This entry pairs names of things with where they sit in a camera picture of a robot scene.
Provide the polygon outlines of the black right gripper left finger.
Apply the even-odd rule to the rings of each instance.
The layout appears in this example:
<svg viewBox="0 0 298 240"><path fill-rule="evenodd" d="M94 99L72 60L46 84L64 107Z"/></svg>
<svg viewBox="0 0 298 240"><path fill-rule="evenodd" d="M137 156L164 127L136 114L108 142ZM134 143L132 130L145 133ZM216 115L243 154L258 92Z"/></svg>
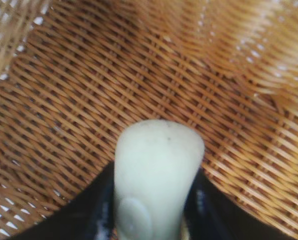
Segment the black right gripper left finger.
<svg viewBox="0 0 298 240"><path fill-rule="evenodd" d="M114 164L73 200L14 240L110 240L114 230Z"/></svg>

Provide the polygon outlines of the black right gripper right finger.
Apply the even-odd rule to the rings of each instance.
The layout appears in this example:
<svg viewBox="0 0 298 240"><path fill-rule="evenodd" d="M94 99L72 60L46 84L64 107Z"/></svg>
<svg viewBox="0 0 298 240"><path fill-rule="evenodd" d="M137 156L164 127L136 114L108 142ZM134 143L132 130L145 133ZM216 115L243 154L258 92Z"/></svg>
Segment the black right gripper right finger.
<svg viewBox="0 0 298 240"><path fill-rule="evenodd" d="M184 207L189 240L292 240L231 201L199 169Z"/></svg>

